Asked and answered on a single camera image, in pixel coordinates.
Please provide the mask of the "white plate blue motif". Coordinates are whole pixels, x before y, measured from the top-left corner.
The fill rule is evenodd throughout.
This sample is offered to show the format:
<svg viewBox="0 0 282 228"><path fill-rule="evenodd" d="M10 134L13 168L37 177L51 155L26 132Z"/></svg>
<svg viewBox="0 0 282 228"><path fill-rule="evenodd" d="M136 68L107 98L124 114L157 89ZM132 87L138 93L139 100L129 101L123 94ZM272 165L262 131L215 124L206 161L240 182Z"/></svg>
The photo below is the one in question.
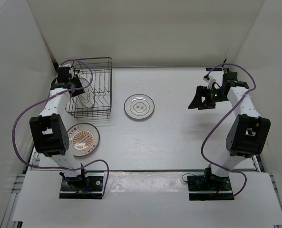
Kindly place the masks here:
<svg viewBox="0 0 282 228"><path fill-rule="evenodd" d="M95 103L95 95L91 86L84 89L84 93L78 95L79 102L85 108L92 108Z"/></svg>

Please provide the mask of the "orange sunburst plate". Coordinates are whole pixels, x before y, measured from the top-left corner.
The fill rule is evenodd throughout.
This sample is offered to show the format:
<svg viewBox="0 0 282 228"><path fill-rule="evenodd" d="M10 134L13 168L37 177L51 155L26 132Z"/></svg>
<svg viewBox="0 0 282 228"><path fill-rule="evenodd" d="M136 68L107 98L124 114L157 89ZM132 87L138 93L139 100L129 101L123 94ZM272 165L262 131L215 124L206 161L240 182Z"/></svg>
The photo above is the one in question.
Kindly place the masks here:
<svg viewBox="0 0 282 228"><path fill-rule="evenodd" d="M98 129L89 123L78 123L67 130L69 136L69 151L74 157L84 157L98 147L100 133Z"/></svg>

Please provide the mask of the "white plate clover motif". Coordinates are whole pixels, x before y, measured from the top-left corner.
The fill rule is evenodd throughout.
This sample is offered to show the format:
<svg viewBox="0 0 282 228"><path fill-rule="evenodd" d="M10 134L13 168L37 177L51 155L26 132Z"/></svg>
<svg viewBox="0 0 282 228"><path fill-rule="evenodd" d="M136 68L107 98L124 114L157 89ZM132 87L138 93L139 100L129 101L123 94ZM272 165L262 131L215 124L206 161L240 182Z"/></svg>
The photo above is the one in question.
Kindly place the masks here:
<svg viewBox="0 0 282 228"><path fill-rule="evenodd" d="M124 111L128 118L135 121L148 119L155 110L155 103L145 94L134 94L124 102Z"/></svg>

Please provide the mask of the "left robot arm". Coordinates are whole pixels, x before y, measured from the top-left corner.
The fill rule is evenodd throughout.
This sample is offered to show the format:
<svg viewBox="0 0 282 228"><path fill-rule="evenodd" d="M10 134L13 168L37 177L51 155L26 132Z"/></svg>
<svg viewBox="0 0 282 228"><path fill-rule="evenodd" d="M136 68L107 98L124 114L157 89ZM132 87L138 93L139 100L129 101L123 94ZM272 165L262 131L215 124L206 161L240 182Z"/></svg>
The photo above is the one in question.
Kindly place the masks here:
<svg viewBox="0 0 282 228"><path fill-rule="evenodd" d="M43 111L29 121L36 151L63 168L60 175L77 190L88 186L88 178L82 164L68 152L69 135L61 115L70 99L84 92L74 68L70 64L59 66L57 77L51 83L49 100Z"/></svg>

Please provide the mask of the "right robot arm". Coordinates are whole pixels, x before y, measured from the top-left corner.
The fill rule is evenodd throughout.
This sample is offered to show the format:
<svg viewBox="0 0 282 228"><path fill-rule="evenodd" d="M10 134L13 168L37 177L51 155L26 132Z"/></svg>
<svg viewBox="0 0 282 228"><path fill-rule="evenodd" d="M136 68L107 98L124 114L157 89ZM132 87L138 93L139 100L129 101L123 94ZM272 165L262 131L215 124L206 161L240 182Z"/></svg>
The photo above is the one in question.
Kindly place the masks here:
<svg viewBox="0 0 282 228"><path fill-rule="evenodd" d="M202 178L203 186L213 190L224 182L230 171L239 163L263 151L271 122L255 109L249 93L252 89L246 82L238 80L236 72L223 74L222 85L210 75L204 76L206 86L199 85L189 109L214 109L217 102L229 101L229 113L235 114L235 121L226 137L225 151L217 161L210 162Z"/></svg>

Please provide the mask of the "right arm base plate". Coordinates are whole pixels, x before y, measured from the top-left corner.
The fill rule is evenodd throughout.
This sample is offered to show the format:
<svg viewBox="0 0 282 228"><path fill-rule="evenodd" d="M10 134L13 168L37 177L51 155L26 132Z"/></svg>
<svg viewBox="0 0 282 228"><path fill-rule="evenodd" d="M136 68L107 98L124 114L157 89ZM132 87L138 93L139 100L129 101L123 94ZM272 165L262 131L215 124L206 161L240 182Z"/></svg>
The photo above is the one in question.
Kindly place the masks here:
<svg viewBox="0 0 282 228"><path fill-rule="evenodd" d="M190 201L234 200L230 180L206 179L204 175L185 173L182 182L188 185Z"/></svg>

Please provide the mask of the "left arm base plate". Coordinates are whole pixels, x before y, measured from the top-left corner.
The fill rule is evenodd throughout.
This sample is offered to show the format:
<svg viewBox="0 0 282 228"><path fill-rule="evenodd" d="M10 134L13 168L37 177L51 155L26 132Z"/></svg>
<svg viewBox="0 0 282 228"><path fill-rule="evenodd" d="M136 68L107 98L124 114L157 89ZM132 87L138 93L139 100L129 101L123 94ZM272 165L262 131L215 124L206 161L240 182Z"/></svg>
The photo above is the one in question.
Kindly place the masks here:
<svg viewBox="0 0 282 228"><path fill-rule="evenodd" d="M63 177L59 199L101 200L104 195L107 174L104 172L90 172L86 174L86 182L75 187Z"/></svg>

